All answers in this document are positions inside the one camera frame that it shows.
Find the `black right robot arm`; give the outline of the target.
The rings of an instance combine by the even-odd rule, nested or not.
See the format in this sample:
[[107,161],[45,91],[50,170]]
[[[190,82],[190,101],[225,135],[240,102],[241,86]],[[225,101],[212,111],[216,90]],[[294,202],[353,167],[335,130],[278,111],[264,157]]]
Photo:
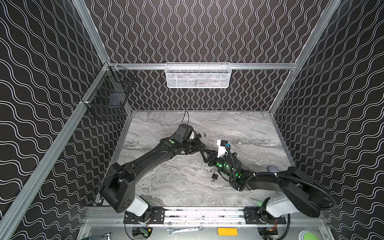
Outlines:
[[215,167],[225,175],[231,187],[238,192],[249,190],[268,190],[283,193],[302,214],[317,218],[321,211],[336,208],[335,198],[325,188],[296,167],[277,173],[252,172],[242,167],[236,153],[224,154],[202,150],[204,162]]

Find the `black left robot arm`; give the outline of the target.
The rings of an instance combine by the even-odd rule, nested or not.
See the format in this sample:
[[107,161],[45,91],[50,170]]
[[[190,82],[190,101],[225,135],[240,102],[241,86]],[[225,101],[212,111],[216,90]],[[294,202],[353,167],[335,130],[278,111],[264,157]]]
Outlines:
[[143,216],[149,204],[136,196],[136,183],[158,165],[177,155],[192,155],[205,149],[201,134],[187,124],[180,124],[170,136],[160,140],[152,150],[138,159],[120,165],[112,164],[99,193],[117,213],[129,212]]

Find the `black padlock right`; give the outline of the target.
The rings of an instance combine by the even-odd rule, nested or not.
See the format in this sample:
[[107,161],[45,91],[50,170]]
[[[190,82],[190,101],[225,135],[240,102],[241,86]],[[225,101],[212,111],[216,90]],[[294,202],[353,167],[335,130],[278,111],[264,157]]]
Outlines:
[[211,184],[214,185],[216,180],[218,179],[218,174],[216,174],[216,170],[215,169],[211,169],[210,170],[210,173],[212,174],[212,177],[211,177]]

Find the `grey oval felt pad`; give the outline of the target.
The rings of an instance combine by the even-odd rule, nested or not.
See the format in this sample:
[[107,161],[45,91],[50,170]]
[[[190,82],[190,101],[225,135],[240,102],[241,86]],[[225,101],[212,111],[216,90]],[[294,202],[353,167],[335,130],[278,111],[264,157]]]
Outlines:
[[269,173],[278,173],[278,172],[280,172],[281,170],[280,170],[279,167],[277,167],[277,166],[268,166],[268,167],[267,167],[267,171],[268,171]]

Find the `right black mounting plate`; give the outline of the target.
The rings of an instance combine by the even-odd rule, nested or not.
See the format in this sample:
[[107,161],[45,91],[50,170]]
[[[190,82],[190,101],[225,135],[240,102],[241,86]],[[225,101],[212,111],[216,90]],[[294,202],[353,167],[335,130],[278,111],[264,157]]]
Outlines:
[[247,225],[285,225],[287,223],[284,216],[273,217],[261,207],[245,207],[244,219]]

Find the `black mounting plate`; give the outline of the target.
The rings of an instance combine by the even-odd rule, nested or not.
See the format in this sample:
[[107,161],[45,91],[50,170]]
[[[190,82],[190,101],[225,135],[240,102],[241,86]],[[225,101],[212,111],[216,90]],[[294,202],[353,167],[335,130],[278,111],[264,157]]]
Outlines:
[[261,207],[245,207],[244,219],[247,225],[285,225],[287,223],[284,216],[273,217]]
[[150,207],[141,217],[126,212],[124,223],[126,225],[162,225],[164,223],[165,211],[166,209],[162,207]]

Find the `yellow label plate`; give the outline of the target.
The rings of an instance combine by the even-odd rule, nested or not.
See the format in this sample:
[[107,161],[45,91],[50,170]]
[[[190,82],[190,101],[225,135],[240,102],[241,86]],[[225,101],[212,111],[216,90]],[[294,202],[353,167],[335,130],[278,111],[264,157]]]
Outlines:
[[236,228],[218,228],[218,235],[224,237],[238,236]]

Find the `silver combination wrench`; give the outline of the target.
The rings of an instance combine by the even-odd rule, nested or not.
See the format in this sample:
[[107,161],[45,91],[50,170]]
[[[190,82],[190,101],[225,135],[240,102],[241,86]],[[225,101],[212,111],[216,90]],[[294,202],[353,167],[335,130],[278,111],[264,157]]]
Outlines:
[[204,226],[192,227],[192,228],[183,228],[183,229],[168,228],[167,232],[168,232],[168,235],[171,236],[173,234],[178,234],[178,233],[202,232],[202,231],[204,231],[204,229],[205,229]]

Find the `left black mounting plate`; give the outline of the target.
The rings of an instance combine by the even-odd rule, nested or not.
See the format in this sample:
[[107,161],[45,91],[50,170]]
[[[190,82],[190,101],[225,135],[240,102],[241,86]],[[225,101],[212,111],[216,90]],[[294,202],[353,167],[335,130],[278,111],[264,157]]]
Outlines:
[[126,212],[124,223],[126,225],[162,225],[164,223],[165,211],[166,209],[162,207],[150,207],[141,217]]

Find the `green round button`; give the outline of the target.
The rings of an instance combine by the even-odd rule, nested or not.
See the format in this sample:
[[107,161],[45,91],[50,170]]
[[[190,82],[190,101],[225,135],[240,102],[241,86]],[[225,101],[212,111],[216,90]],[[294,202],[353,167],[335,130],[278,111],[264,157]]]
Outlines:
[[319,237],[309,231],[301,231],[299,234],[299,240],[319,240]]

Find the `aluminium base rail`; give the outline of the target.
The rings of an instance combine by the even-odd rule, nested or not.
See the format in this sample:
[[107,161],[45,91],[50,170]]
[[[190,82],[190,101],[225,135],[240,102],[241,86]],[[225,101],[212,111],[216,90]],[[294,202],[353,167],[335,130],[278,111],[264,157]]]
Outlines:
[[[244,219],[244,207],[162,207],[166,209],[162,225],[149,227],[274,227],[282,225],[247,225]],[[91,207],[87,211],[86,227],[117,227],[124,223],[125,213],[116,213],[111,207]]]

